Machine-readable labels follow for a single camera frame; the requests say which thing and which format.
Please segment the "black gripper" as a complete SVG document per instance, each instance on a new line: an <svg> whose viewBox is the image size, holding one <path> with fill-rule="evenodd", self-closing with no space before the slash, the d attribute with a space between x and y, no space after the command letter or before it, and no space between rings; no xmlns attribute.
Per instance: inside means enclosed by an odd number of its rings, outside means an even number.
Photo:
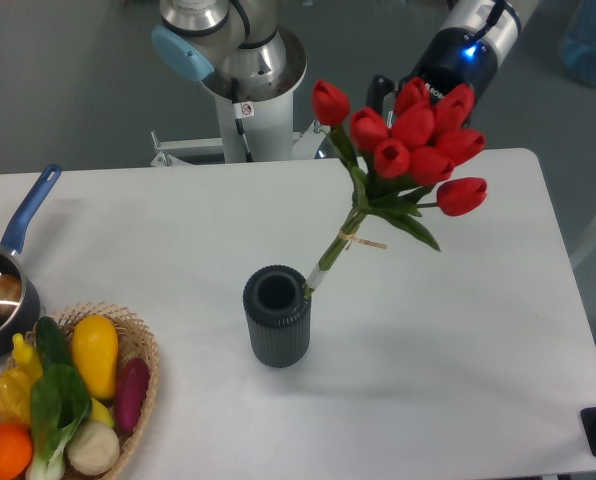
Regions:
<svg viewBox="0 0 596 480"><path fill-rule="evenodd" d="M507 3L459 1L398 87L420 78L431 102L437 103L465 84L479 100L506 56ZM367 88L366 106L382 113L385 98L395 90L391 79L375 75Z"/></svg>

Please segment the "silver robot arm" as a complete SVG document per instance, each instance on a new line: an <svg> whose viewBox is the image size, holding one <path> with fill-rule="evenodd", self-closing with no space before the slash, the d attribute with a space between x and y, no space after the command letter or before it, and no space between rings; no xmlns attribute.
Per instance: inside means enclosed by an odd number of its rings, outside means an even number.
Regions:
<svg viewBox="0 0 596 480"><path fill-rule="evenodd" d="M537 8L534 1L460 1L405 80L424 79L439 99L459 83L482 94ZM279 24L275 1L162 1L154 49L215 99L222 136L237 127L289 138L293 93L304 79L301 40Z"/></svg>

